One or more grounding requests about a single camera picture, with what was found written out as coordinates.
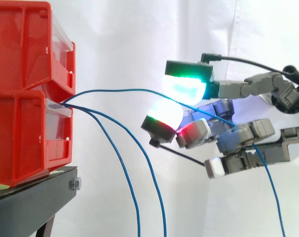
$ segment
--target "green led light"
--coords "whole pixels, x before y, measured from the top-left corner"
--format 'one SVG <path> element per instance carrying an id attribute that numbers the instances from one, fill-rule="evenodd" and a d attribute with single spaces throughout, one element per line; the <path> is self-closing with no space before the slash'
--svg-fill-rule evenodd
<path id="1" fill-rule="evenodd" d="M 200 78 L 174 77 L 165 75 L 163 78 L 163 88 L 169 97 L 188 104 L 196 105 L 202 100 L 207 84 Z"/>
<path id="2" fill-rule="evenodd" d="M 168 99 L 160 99 L 157 101 L 150 111 L 148 116 L 161 121 L 176 130 L 183 120 L 183 109 L 181 105 Z"/>

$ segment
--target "transparent drawer front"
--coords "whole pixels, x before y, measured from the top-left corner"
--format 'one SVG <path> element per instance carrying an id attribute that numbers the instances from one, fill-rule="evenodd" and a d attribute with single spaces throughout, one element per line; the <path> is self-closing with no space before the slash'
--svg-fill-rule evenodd
<path id="1" fill-rule="evenodd" d="M 46 99 L 46 139 L 68 140 L 64 137 L 65 119 L 71 116 L 70 109 Z"/>
<path id="2" fill-rule="evenodd" d="M 67 52 L 73 50 L 73 44 L 54 15 L 52 15 L 52 43 L 56 59 L 66 68 Z"/>

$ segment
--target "gray plastic joint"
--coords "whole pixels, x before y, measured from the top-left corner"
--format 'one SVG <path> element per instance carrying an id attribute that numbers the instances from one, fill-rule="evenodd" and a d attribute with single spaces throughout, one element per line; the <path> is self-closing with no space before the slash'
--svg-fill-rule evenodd
<path id="1" fill-rule="evenodd" d="M 202 118 L 177 131 L 176 140 L 180 148 L 188 148 L 200 143 L 201 140 L 210 134 L 210 127 L 207 121 Z"/>
<path id="2" fill-rule="evenodd" d="M 259 119 L 233 127 L 218 137 L 218 148 L 225 156 L 237 153 L 275 133 L 269 119 Z"/>

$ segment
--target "robotic hand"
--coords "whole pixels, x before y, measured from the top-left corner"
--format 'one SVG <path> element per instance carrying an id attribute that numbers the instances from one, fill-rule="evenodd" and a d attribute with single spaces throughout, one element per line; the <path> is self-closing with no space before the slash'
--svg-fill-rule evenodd
<path id="1" fill-rule="evenodd" d="M 222 59 L 249 62 L 272 72 L 243 82 L 215 81 L 209 62 Z M 199 78 L 205 85 L 202 99 L 220 100 L 198 108 L 231 124 L 191 110 L 184 112 L 180 126 L 174 130 L 147 116 L 142 128 L 150 133 L 152 144 L 171 142 L 175 136 L 180 148 L 186 149 L 217 141 L 223 157 L 205 161 L 209 178 L 262 166 L 259 155 L 252 151 L 253 143 L 267 164 L 292 161 L 299 156 L 299 72 L 295 67 L 286 66 L 281 72 L 238 58 L 203 54 L 197 64 L 167 61 L 165 74 L 182 76 L 183 80 Z"/>

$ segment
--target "black cable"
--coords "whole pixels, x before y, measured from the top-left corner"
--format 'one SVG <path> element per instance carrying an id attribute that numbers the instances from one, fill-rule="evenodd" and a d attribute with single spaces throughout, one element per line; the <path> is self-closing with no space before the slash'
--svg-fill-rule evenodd
<path id="1" fill-rule="evenodd" d="M 220 54 L 211 54 L 211 53 L 203 53 L 202 56 L 201 56 L 201 61 L 206 62 L 206 63 L 209 63 L 210 61 L 221 61 L 221 60 L 247 63 L 247 64 L 251 64 L 251 65 L 266 69 L 266 70 L 271 71 L 271 72 L 280 73 L 280 74 L 285 75 L 285 76 L 289 75 L 288 72 L 283 72 L 283 71 L 268 67 L 264 64 L 256 63 L 256 62 L 246 60 L 246 59 L 242 59 L 242 58 L 228 57 L 228 56 L 222 56 Z"/>
<path id="2" fill-rule="evenodd" d="M 166 151 L 169 151 L 169 152 L 171 152 L 171 153 L 174 153 L 174 154 L 176 154 L 176 155 L 179 155 L 180 157 L 183 157 L 183 158 L 186 158 L 186 159 L 188 159 L 188 160 L 191 160 L 191 161 L 193 161 L 193 162 L 195 162 L 195 163 L 197 163 L 197 164 L 199 164 L 199 165 L 201 165 L 201 166 L 204 166 L 204 163 L 203 163 L 203 162 L 200 162 L 200 161 L 198 161 L 198 160 L 196 160 L 196 159 L 194 159 L 194 158 L 191 158 L 191 157 L 189 157 L 189 156 L 186 156 L 186 155 L 184 155 L 184 154 L 182 154 L 182 153 L 176 152 L 176 151 L 174 151 L 174 150 L 172 150 L 172 149 L 170 149 L 170 148 L 168 148 L 168 147 L 165 147 L 165 146 L 163 146 L 163 145 L 160 145 L 159 147 L 162 148 L 162 149 L 164 149 L 164 150 L 166 150 Z"/>
<path id="3" fill-rule="evenodd" d="M 268 70 L 268 71 L 272 71 L 272 72 L 280 73 L 280 74 L 285 75 L 285 76 L 288 75 L 287 72 L 283 72 L 283 71 L 280 71 L 280 70 L 277 70 L 277 69 L 268 67 L 268 66 L 266 66 L 266 65 L 264 65 L 264 64 L 256 63 L 256 62 L 253 62 L 253 61 L 250 61 L 250 60 L 246 60 L 246 59 L 242 59 L 242 58 L 222 56 L 222 59 L 223 59 L 223 60 L 228 60 L 228 61 L 236 61 L 236 62 L 241 62 L 241 63 L 247 63 L 247 64 L 251 64 L 251 65 L 254 65 L 254 66 L 257 66 L 257 67 L 266 69 L 266 70 Z"/>

